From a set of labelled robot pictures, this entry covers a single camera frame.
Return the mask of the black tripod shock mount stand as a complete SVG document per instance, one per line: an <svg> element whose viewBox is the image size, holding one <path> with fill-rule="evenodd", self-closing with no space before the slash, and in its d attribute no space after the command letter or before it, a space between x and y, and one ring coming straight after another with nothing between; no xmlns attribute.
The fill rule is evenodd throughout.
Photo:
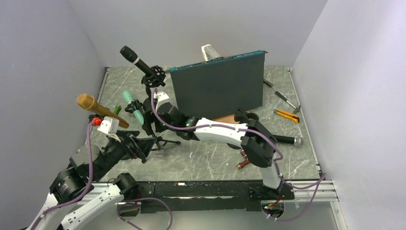
<svg viewBox="0 0 406 230"><path fill-rule="evenodd" d="M128 113L132 113L141 124L142 129L148 136L156 138L156 148L152 151L163 149L168 143L180 145L180 141L163 139L161 136L157 137L152 129L152 124L156 121L155 115L152 112L152 107L149 99L145 99L143 103L139 100L130 99L127 102L127 107L124 109Z"/></svg>

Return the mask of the mint green microphone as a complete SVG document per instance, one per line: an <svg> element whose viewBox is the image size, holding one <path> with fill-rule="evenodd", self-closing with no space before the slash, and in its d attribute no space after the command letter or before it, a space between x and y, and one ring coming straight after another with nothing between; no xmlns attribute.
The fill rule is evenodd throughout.
<svg viewBox="0 0 406 230"><path fill-rule="evenodd" d="M127 103L127 107L124 109L128 113L132 113L138 120L140 125L144 124L144 116L141 111L141 104L138 100L135 100L129 91L124 91L122 96Z"/></svg>

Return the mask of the black round base clip stand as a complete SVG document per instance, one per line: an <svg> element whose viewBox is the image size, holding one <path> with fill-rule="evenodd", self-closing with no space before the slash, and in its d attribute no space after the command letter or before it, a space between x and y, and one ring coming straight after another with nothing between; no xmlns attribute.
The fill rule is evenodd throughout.
<svg viewBox="0 0 406 230"><path fill-rule="evenodd" d="M259 120L259 116L256 113L246 112L241 107L234 115L234 121L239 124L249 123L251 120Z"/></svg>

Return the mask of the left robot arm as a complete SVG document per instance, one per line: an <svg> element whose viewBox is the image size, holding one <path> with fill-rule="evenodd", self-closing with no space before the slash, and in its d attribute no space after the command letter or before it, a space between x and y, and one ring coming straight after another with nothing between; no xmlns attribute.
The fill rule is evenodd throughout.
<svg viewBox="0 0 406 230"><path fill-rule="evenodd" d="M119 161L147 161L157 138L139 138L138 135L138 131L119 130L115 138L108 137L104 147L87 144L87 152L74 154L68 167L51 183L45 203L28 229L78 230L107 207L140 198L139 184L130 173L125 172L119 174L96 198L72 210L94 189L93 183L100 181Z"/></svg>

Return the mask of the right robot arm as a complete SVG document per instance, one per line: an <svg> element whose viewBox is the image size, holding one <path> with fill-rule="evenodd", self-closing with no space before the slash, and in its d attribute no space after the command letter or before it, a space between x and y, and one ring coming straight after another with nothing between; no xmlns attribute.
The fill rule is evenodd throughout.
<svg viewBox="0 0 406 230"><path fill-rule="evenodd" d="M283 177L275 160L277 143L299 145L300 138L271 134L255 113L238 111L235 123L222 123L207 118L186 116L161 92L144 101L146 121L154 123L156 132L170 130L183 140L218 141L241 149L247 160L257 166L262 176L264 199L282 198Z"/></svg>

